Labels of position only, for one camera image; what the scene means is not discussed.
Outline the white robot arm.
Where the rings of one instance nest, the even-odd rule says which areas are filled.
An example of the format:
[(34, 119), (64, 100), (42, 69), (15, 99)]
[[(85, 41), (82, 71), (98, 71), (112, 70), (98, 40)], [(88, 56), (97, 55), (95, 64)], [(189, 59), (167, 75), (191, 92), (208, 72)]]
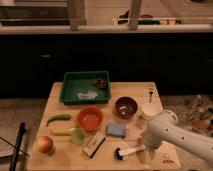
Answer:
[(182, 129), (177, 123), (173, 111), (163, 110), (148, 122), (143, 144), (147, 149), (157, 150), (166, 141), (213, 165), (213, 138)]

